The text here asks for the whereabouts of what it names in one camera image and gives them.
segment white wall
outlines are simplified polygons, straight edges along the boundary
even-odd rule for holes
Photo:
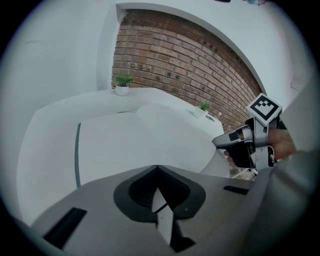
[[[294,74],[304,53],[297,54],[288,43],[294,39],[295,48],[307,49],[299,31],[286,22],[275,4],[261,6],[240,0],[230,3],[213,0],[116,0],[123,9],[150,9],[171,13],[191,20],[220,37],[250,68],[262,91],[285,109],[296,93],[291,88]]]
[[[28,124],[48,104],[97,90],[101,29],[105,19],[115,31],[118,23],[114,16],[106,18],[111,4],[115,9],[112,1],[43,2],[20,26],[1,60],[0,191],[18,218],[17,163]],[[106,85],[110,79],[105,77]]]

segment brick wall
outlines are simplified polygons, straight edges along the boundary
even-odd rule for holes
[[[194,106],[209,102],[225,132],[249,117],[261,89],[243,61],[219,38],[191,21],[163,12],[128,10],[114,52],[112,79],[162,89]]]

